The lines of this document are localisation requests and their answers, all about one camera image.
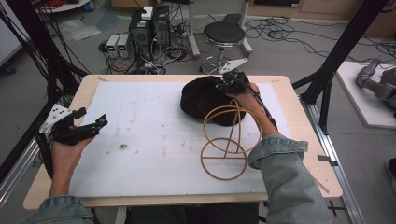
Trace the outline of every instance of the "person's arm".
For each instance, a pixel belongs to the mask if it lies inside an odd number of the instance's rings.
[[[250,85],[259,91],[256,84]],[[307,143],[281,135],[253,94],[229,96],[255,113],[262,127],[262,140],[248,155],[248,162],[262,171],[269,203],[267,223],[332,223],[318,185],[302,161]]]
[[[79,198],[68,195],[70,181],[82,150],[91,141],[92,138],[86,139],[75,146],[52,143],[53,176],[49,197],[40,205],[36,213],[22,223],[83,224],[83,219],[92,218]]]

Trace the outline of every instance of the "black stool seat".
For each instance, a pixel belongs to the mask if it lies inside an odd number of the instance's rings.
[[[238,25],[226,21],[216,21],[205,27],[204,38],[221,47],[233,47],[242,44],[245,32]]]

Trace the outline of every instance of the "wooden board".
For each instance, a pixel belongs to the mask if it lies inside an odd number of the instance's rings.
[[[82,125],[103,114],[108,125],[84,150],[71,183],[78,197],[127,197],[265,192],[260,171],[247,168],[232,181],[208,175],[200,163],[207,142],[203,124],[179,107],[185,82],[101,82]],[[272,85],[259,84],[279,130],[291,137]],[[242,146],[259,132],[250,116],[243,121]],[[209,136],[228,137],[230,128],[207,126]],[[241,160],[209,161],[217,175],[230,177]]]
[[[359,71],[367,66],[367,63],[344,62],[338,69],[338,76],[343,84],[347,95],[361,116],[362,121],[369,127],[396,129],[394,110],[388,108],[383,101],[375,97],[372,91],[359,87],[356,78]],[[382,64],[384,68],[391,65]],[[378,66],[372,80],[379,82],[385,69]]]

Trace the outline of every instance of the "denim sleeve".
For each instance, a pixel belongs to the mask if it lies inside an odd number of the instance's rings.
[[[267,223],[332,223],[318,185],[303,164],[306,149],[306,142],[274,134],[249,154],[249,166],[262,170],[267,189]]]
[[[92,218],[92,215],[84,208],[81,200],[65,195],[46,199],[36,213],[21,223],[83,224],[85,218]]]

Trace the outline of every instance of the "floor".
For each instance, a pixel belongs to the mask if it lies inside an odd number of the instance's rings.
[[[86,25],[99,25],[101,33],[89,38],[67,40],[66,43],[79,57],[81,62],[92,74],[101,74],[106,69],[106,60],[98,46],[113,33],[124,33],[129,25],[129,17],[125,12],[111,12],[104,6],[94,12],[87,12],[83,8],[57,14],[59,23],[80,19]],[[194,19],[196,27],[203,27],[211,20],[210,17]],[[262,18],[249,17],[248,24],[257,27]],[[312,46],[316,51],[330,52],[335,40],[346,28],[345,23],[333,21],[288,21],[287,25],[295,31],[288,32],[289,38],[299,39]],[[200,76],[199,64],[208,55],[216,54],[216,49],[207,45],[196,31],[197,42],[202,56],[198,60],[177,62],[167,65],[166,74],[195,74]],[[265,35],[260,37],[256,30],[247,28],[247,40],[253,48],[249,61],[239,67],[251,76],[275,75],[287,76],[291,82],[306,77],[315,71],[325,61],[325,57],[312,53],[313,50],[302,42],[274,41]],[[54,37],[59,45],[59,38]],[[361,39],[360,43],[370,45],[379,39]],[[357,45],[350,53],[354,60],[364,61],[379,57],[382,61],[396,64],[396,60],[387,53],[379,51],[375,46]],[[241,49],[227,49],[225,54],[233,59],[245,57]],[[11,60],[17,69],[15,74],[8,74],[4,70],[0,75],[0,162],[21,138],[24,130],[30,125],[46,102],[46,82],[38,73],[29,56],[21,50]],[[302,93],[306,87],[296,90]],[[340,163],[346,173],[347,180],[364,216],[365,223],[395,223],[396,193],[392,190],[390,177],[384,168],[384,160],[396,157],[395,130],[365,127],[356,109],[348,99],[345,90],[337,77],[332,84],[332,98],[329,110],[328,130],[332,143],[338,154]],[[31,167],[22,181],[15,188],[7,202],[0,210],[0,223],[17,223],[22,217],[32,214],[22,207],[35,173],[36,167]],[[336,207],[344,207],[342,199],[333,199]],[[114,223],[116,209],[100,208],[96,214],[101,223]],[[332,215],[332,223],[351,223],[348,213],[336,210]]]

